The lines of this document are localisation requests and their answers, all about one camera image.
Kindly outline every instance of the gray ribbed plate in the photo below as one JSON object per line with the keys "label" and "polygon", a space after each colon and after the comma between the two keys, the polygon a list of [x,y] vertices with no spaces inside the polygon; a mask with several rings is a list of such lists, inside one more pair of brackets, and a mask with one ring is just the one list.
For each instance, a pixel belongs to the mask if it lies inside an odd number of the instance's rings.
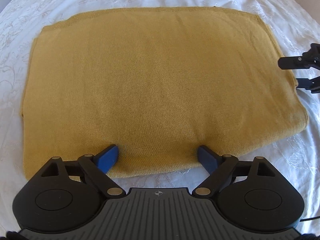
{"label": "gray ribbed plate", "polygon": [[81,228],[60,234],[24,229],[20,234],[30,240],[293,240],[300,235],[293,228],[275,234],[239,229],[210,200],[194,198],[186,188],[132,188],[129,195],[108,200]]}

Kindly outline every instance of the metal pin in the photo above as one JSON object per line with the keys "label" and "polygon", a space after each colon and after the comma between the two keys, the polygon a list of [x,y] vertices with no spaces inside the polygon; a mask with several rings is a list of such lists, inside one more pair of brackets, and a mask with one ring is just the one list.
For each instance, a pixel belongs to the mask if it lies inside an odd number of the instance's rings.
{"label": "metal pin", "polygon": [[209,195],[211,193],[211,190],[209,190],[206,187],[199,187],[196,189],[196,193],[198,195],[205,196],[205,195]]}
{"label": "metal pin", "polygon": [[122,192],[123,192],[122,189],[120,189],[118,187],[112,187],[107,190],[107,193],[112,196],[118,196],[118,195],[122,194]]}

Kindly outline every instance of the mustard yellow knit fabric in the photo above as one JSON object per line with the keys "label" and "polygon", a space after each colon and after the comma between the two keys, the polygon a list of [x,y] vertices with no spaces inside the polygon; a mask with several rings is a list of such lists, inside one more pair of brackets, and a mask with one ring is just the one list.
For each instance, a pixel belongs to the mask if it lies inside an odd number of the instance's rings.
{"label": "mustard yellow knit fabric", "polygon": [[308,123],[291,71],[257,16],[223,8],[75,15],[35,40],[23,100],[24,171],[119,146],[111,177],[239,156]]}

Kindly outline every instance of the folded garment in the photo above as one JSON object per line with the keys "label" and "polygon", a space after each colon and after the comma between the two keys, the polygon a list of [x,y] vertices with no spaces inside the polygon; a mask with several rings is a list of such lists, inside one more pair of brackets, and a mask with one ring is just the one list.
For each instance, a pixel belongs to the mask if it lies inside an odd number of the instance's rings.
{"label": "folded garment", "polygon": [[24,170],[119,146],[111,177],[239,156],[308,123],[292,71],[257,16],[224,8],[122,8],[43,28],[23,100]]}

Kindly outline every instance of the white bedspread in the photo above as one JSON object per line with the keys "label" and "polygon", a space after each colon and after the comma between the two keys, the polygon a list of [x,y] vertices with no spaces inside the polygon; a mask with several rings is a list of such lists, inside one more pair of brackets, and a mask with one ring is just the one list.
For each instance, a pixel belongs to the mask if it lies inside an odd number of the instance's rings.
{"label": "white bedspread", "polygon": [[[19,229],[11,205],[26,183],[22,172],[20,102],[32,40],[43,26],[77,13],[159,6],[221,6],[259,14],[271,26],[285,56],[300,55],[309,50],[310,43],[320,42],[319,25],[294,0],[12,0],[0,13],[0,236],[6,230]],[[296,76],[312,78],[316,73],[297,71]],[[252,160],[256,155],[268,158],[303,196],[306,203],[303,218],[306,218],[320,215],[320,103],[318,95],[308,91],[299,90],[298,95],[309,113],[307,129],[241,159]],[[129,187],[189,187],[192,190],[206,176],[203,168],[197,168],[116,182],[126,190]],[[320,234],[319,224],[319,220],[304,222],[297,229],[301,233]]]}

